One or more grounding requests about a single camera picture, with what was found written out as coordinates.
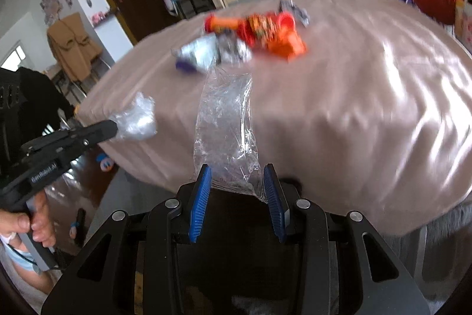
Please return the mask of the person's left hand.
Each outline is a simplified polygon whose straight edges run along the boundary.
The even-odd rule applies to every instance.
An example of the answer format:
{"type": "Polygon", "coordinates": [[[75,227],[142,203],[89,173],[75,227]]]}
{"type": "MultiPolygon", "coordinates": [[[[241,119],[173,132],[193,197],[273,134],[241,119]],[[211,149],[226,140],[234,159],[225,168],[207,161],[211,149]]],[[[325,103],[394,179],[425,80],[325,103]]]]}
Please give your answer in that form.
{"type": "Polygon", "coordinates": [[[10,213],[1,210],[1,235],[27,234],[32,231],[33,239],[45,248],[56,243],[54,223],[50,218],[50,207],[44,190],[34,198],[34,212],[30,218],[26,213],[10,213]]]}

